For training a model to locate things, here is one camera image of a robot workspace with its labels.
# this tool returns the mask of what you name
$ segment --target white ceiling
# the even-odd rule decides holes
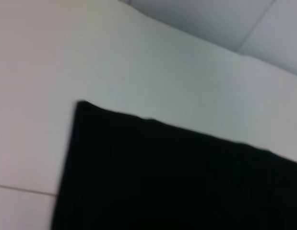
[[[297,0],[121,0],[142,13],[297,75]]]

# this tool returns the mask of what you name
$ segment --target black fabric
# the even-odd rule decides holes
[[[52,229],[145,229],[148,222],[155,229],[297,229],[297,163],[77,103]]]

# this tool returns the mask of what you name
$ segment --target black object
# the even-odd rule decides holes
[[[297,229],[297,163],[78,102],[52,229],[158,229],[161,222],[164,230],[173,222],[194,230]]]

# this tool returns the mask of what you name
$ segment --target white surface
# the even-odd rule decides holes
[[[57,191],[80,99],[297,160],[296,76],[116,0],[0,0],[0,184]]]
[[[132,0],[146,15],[236,51],[273,0]]]
[[[297,0],[277,0],[240,53],[297,74]]]
[[[48,230],[54,198],[0,188],[0,230]]]

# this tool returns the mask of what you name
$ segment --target black cloth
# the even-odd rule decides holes
[[[52,229],[140,230],[148,219],[194,230],[297,229],[297,163],[78,102]]]

